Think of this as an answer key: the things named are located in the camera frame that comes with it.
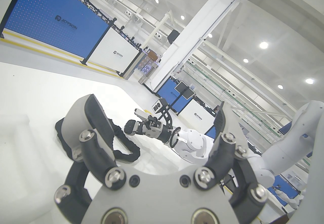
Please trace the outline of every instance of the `metal screw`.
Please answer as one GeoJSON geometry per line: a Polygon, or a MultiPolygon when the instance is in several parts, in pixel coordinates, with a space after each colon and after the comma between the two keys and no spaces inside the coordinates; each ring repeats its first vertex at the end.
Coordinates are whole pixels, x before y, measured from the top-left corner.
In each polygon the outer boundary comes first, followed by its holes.
{"type": "Polygon", "coordinates": [[[265,190],[263,187],[260,187],[258,186],[256,189],[255,189],[255,194],[258,198],[262,199],[264,197],[265,194],[265,190]]]}
{"type": "Polygon", "coordinates": [[[208,187],[207,184],[215,178],[213,172],[204,166],[197,168],[194,177],[196,183],[204,189],[206,189],[208,187]]]}
{"type": "Polygon", "coordinates": [[[224,138],[228,141],[228,142],[232,142],[234,140],[234,136],[232,134],[225,134],[224,138]]]}
{"type": "Polygon", "coordinates": [[[247,153],[247,150],[242,145],[238,145],[236,151],[242,156],[247,153]]]}
{"type": "Polygon", "coordinates": [[[69,185],[62,185],[60,186],[55,194],[54,194],[54,201],[56,204],[61,203],[61,201],[68,195],[71,194],[71,188],[69,185]]]}
{"type": "Polygon", "coordinates": [[[258,187],[256,187],[255,189],[251,189],[251,194],[254,199],[256,199],[260,203],[264,203],[268,198],[265,188],[260,184],[258,184],[258,187]]]}
{"type": "Polygon", "coordinates": [[[85,141],[89,140],[90,138],[92,138],[94,135],[95,135],[95,132],[93,130],[85,130],[80,134],[79,140],[81,142],[85,142],[85,141]]]}
{"type": "Polygon", "coordinates": [[[108,180],[112,183],[117,182],[120,179],[120,173],[116,170],[108,176],[108,180]]]}
{"type": "Polygon", "coordinates": [[[113,167],[107,172],[105,176],[105,185],[108,188],[111,188],[114,183],[124,179],[125,179],[124,171],[117,167],[113,167]]]}
{"type": "Polygon", "coordinates": [[[208,183],[211,178],[210,178],[210,174],[208,173],[208,171],[203,170],[200,174],[200,180],[204,183],[208,183]]]}
{"type": "Polygon", "coordinates": [[[79,161],[82,159],[82,152],[80,148],[73,151],[72,158],[74,161],[79,161]]]}
{"type": "Polygon", "coordinates": [[[193,213],[191,224],[218,224],[217,218],[208,209],[198,209],[193,213]]]}
{"type": "Polygon", "coordinates": [[[119,208],[110,209],[102,218],[102,224],[127,224],[127,217],[119,208]]]}

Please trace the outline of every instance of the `yellow floor stripe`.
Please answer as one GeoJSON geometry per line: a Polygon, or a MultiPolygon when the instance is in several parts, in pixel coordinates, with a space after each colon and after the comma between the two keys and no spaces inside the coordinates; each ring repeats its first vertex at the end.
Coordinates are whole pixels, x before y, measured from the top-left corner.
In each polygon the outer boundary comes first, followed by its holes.
{"type": "Polygon", "coordinates": [[[148,110],[144,110],[145,113],[152,115],[152,113],[148,110]]]}
{"type": "Polygon", "coordinates": [[[32,51],[35,51],[35,52],[38,52],[38,53],[41,53],[41,54],[45,54],[45,55],[47,55],[47,56],[55,57],[55,58],[58,58],[58,59],[60,59],[60,60],[64,60],[64,61],[66,61],[66,62],[70,62],[70,63],[76,64],[76,65],[82,66],[83,68],[89,68],[89,69],[92,69],[92,70],[95,70],[95,71],[99,71],[99,72],[102,72],[102,73],[108,74],[108,75],[110,75],[110,76],[114,76],[114,77],[118,77],[118,78],[122,79],[122,77],[120,77],[119,75],[116,75],[116,74],[113,74],[113,73],[109,73],[109,72],[106,72],[106,71],[102,71],[102,70],[99,70],[99,69],[94,68],[94,67],[85,66],[85,65],[81,64],[80,62],[75,62],[75,61],[72,61],[72,60],[66,59],[66,58],[64,58],[64,57],[60,57],[60,56],[54,55],[54,54],[52,54],[52,53],[48,53],[48,52],[43,51],[43,50],[35,49],[35,48],[33,48],[33,47],[30,47],[30,46],[26,46],[26,45],[23,45],[23,44],[20,44],[20,43],[14,42],[14,41],[10,41],[10,40],[8,40],[8,39],[0,38],[0,41],[3,41],[3,42],[8,43],[8,44],[15,45],[15,46],[18,46],[18,47],[21,47],[21,48],[29,49],[29,50],[32,50],[32,51]]]}
{"type": "MultiPolygon", "coordinates": [[[[14,36],[14,37],[17,37],[17,38],[22,39],[22,40],[25,40],[25,41],[28,41],[28,42],[33,43],[33,44],[35,44],[35,45],[38,45],[38,46],[41,46],[41,47],[44,47],[44,48],[47,48],[47,49],[50,49],[50,50],[53,50],[53,51],[56,51],[56,52],[62,53],[62,54],[67,55],[67,56],[69,56],[69,57],[75,58],[75,59],[77,59],[77,60],[79,60],[79,61],[82,61],[82,60],[83,60],[83,58],[80,58],[80,57],[78,57],[78,56],[75,56],[75,55],[73,55],[73,54],[70,54],[70,53],[68,53],[68,52],[66,52],[66,51],[63,51],[63,50],[57,49],[57,48],[55,48],[55,47],[50,47],[50,46],[48,46],[48,45],[44,45],[44,44],[42,44],[42,43],[40,43],[40,42],[37,42],[37,41],[31,40],[31,39],[28,39],[28,38],[23,37],[23,36],[20,36],[20,35],[18,35],[18,34],[11,33],[11,32],[5,31],[5,30],[3,31],[3,33],[4,33],[4,34],[8,34],[8,35],[12,35],[12,36],[14,36]]],[[[95,65],[95,66],[98,66],[98,67],[101,67],[101,68],[103,68],[103,69],[109,70],[109,71],[114,71],[114,72],[116,72],[115,70],[110,69],[110,68],[105,67],[105,66],[102,66],[102,65],[100,65],[100,64],[96,64],[96,63],[89,62],[89,61],[88,61],[88,63],[90,63],[90,64],[92,64],[92,65],[95,65]]]]}

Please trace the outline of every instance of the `black speaker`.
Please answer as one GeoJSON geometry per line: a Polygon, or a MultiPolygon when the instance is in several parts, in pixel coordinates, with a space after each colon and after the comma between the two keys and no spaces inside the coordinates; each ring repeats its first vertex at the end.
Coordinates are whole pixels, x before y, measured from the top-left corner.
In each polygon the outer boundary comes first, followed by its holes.
{"type": "Polygon", "coordinates": [[[169,43],[172,44],[174,40],[178,37],[180,33],[176,30],[172,30],[172,32],[168,35],[169,43]]]}

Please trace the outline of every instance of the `monitor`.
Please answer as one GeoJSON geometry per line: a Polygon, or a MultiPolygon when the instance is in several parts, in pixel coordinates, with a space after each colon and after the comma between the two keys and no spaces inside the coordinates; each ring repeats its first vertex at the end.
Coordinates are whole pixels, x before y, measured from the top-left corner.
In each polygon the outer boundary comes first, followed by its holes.
{"type": "Polygon", "coordinates": [[[176,91],[178,91],[179,93],[181,93],[183,90],[187,89],[183,93],[183,97],[185,99],[190,99],[195,94],[195,92],[191,88],[189,88],[183,81],[181,81],[179,84],[177,84],[174,89],[176,91]]]}

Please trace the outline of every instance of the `white pillar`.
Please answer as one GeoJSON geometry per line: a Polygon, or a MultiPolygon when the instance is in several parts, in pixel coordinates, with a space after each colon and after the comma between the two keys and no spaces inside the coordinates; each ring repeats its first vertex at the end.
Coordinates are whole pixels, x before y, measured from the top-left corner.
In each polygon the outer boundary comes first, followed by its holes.
{"type": "Polygon", "coordinates": [[[146,85],[153,91],[157,91],[170,73],[187,61],[193,51],[200,46],[226,14],[238,5],[239,1],[208,0],[165,52],[160,67],[146,85]]]}
{"type": "Polygon", "coordinates": [[[152,39],[152,37],[155,35],[155,33],[161,28],[161,26],[163,26],[165,24],[165,22],[167,21],[167,19],[169,17],[170,17],[169,16],[169,13],[165,13],[165,15],[162,18],[162,20],[160,22],[157,22],[155,24],[154,30],[149,34],[149,36],[146,38],[146,40],[144,41],[144,43],[141,45],[141,49],[144,49],[146,47],[146,45],[148,44],[148,42],[152,39]]]}

